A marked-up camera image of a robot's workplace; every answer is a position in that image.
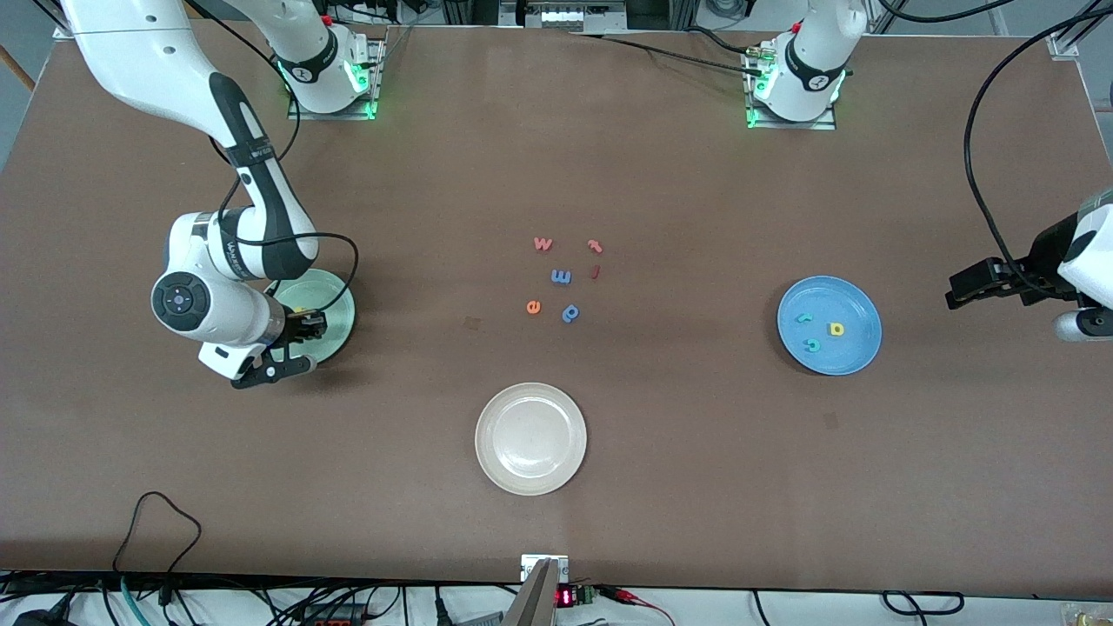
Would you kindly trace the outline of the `green plate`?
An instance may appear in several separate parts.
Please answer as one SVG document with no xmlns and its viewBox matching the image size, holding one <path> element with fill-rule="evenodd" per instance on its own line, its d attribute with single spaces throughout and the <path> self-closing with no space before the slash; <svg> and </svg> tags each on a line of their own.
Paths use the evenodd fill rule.
<svg viewBox="0 0 1113 626">
<path fill-rule="evenodd" d="M 345 288 L 344 281 L 326 270 L 311 268 L 297 280 L 275 281 L 263 293 L 279 302 L 283 309 L 307 309 L 303 312 L 304 316 L 311 310 L 321 310 L 329 322 L 322 340 L 270 345 L 268 352 L 276 361 L 290 356 L 313 356 L 321 364 L 337 355 L 357 323 L 357 303 L 349 290 Z"/>
</svg>

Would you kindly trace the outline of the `blue plate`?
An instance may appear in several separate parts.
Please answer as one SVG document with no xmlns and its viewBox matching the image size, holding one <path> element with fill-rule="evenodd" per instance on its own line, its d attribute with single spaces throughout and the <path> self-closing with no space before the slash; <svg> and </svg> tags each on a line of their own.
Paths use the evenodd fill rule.
<svg viewBox="0 0 1113 626">
<path fill-rule="evenodd" d="M 798 323 L 802 313 L 810 323 Z M 843 323 L 845 334 L 830 336 L 828 324 Z M 776 309 L 776 333 L 787 353 L 823 376 L 850 376 L 863 371 L 880 351 L 883 325 L 878 309 L 857 285 L 830 275 L 815 275 L 795 282 L 784 292 Z M 823 351 L 808 353 L 804 341 L 818 338 Z"/>
</svg>

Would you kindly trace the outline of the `white plate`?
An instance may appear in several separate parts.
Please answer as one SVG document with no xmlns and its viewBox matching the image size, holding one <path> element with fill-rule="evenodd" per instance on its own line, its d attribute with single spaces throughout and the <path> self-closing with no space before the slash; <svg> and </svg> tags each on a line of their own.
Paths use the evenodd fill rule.
<svg viewBox="0 0 1113 626">
<path fill-rule="evenodd" d="M 553 493 L 580 470 L 588 429 L 577 401 L 556 387 L 521 382 L 491 397 L 477 415 L 477 466 L 516 496 Z"/>
</svg>

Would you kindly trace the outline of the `grey electrical box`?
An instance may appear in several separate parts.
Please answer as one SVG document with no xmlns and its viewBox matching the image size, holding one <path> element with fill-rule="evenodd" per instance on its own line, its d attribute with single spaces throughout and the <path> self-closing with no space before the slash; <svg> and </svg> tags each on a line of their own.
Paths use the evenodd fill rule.
<svg viewBox="0 0 1113 626">
<path fill-rule="evenodd" d="M 498 25 L 573 33 L 605 33 L 628 27 L 624 0 L 498 0 Z"/>
</svg>

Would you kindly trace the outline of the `red clip leads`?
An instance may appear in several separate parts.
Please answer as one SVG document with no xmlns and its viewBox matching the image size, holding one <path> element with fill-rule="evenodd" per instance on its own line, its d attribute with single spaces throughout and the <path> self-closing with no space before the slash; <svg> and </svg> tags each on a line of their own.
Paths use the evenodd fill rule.
<svg viewBox="0 0 1113 626">
<path fill-rule="evenodd" d="M 640 596 L 637 596 L 636 594 L 628 591 L 624 588 L 619 588 L 615 586 L 608 586 L 608 585 L 597 585 L 595 591 L 600 596 L 603 596 L 607 599 L 609 599 L 609 601 L 621 603 L 621 605 L 636 607 L 637 609 L 650 609 L 652 612 L 656 612 L 657 614 L 663 616 L 670 626 L 678 626 L 676 625 L 672 615 L 669 614 L 667 610 L 660 609 L 660 607 L 657 607 L 654 603 L 644 601 Z"/>
</svg>

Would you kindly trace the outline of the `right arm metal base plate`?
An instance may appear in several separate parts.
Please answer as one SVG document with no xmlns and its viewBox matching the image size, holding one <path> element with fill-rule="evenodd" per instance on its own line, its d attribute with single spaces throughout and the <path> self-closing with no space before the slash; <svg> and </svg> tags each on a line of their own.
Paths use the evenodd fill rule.
<svg viewBox="0 0 1113 626">
<path fill-rule="evenodd" d="M 377 117 L 384 72 L 385 41 L 349 33 L 337 60 L 311 84 L 311 107 L 301 92 L 290 91 L 287 118 L 309 120 L 373 120 Z"/>
</svg>

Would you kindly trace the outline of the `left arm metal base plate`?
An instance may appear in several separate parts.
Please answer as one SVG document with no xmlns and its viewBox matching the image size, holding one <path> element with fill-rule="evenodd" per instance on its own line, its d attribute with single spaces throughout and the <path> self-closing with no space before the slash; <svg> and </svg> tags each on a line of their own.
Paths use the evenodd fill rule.
<svg viewBox="0 0 1113 626">
<path fill-rule="evenodd" d="M 798 76 L 784 67 L 789 40 L 790 33 L 782 33 L 743 53 L 743 68 L 756 70 L 756 75 L 743 77 L 748 126 L 764 130 L 835 130 L 834 106 L 847 78 L 846 70 L 833 77 L 811 77 L 810 84 L 820 88 L 807 91 L 800 87 Z"/>
</svg>

